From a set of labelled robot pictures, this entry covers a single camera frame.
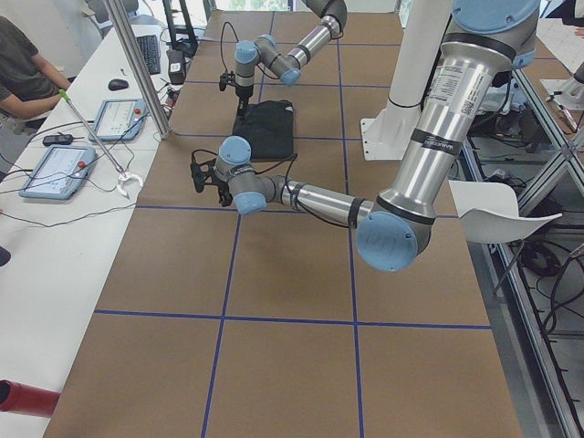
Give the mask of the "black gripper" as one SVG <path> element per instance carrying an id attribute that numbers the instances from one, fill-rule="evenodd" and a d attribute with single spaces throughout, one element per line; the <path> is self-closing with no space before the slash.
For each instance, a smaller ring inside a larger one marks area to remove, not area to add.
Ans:
<path id="1" fill-rule="evenodd" d="M 233 196 L 230 193 L 229 185 L 226 181 L 223 181 L 217 175 L 212 177 L 213 184 L 217 187 L 219 195 L 219 204 L 222 207 L 228 207 L 233 202 Z"/>
<path id="2" fill-rule="evenodd" d="M 242 86 L 242 85 L 235 85 L 235 94 L 239 98 L 237 110 L 236 110 L 236 117 L 240 120 L 245 118 L 245 114 L 247 112 L 249 99 L 254 94 L 254 86 Z"/>

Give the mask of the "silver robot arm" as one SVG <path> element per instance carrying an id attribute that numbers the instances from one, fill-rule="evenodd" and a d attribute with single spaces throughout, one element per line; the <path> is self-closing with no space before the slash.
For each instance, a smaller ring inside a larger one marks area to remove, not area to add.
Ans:
<path id="1" fill-rule="evenodd" d="M 386 108 L 362 133 L 373 141 L 358 182 L 376 171 L 388 186 L 373 200 L 262 176 L 252 148 L 233 135 L 210 167 L 220 194 L 240 214 L 281 203 L 356 232 L 360 257 L 373 268 L 409 266 L 431 239 L 435 199 L 496 75 L 528 65 L 535 50 L 536 1 L 418 2 L 406 26 Z"/>
<path id="2" fill-rule="evenodd" d="M 343 36 L 348 9 L 343 1 L 306 1 L 306 7 L 319 18 L 316 24 L 296 44 L 290 43 L 282 52 L 271 34 L 263 34 L 253 40 L 241 40 L 235 46 L 235 70 L 222 80 L 222 88 L 231 84 L 238 97 L 236 117 L 247 113 L 249 100 L 255 89 L 256 69 L 263 67 L 287 86 L 293 86 L 301 76 L 301 70 L 330 41 Z"/>

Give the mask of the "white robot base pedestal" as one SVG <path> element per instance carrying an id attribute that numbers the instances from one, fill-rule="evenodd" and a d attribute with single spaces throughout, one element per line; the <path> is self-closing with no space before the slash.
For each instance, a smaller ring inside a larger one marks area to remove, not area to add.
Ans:
<path id="1" fill-rule="evenodd" d="M 387 104 L 376 118 L 360 121 L 367 161 L 397 161 L 405 153 L 452 7 L 447 0 L 411 2 Z"/>

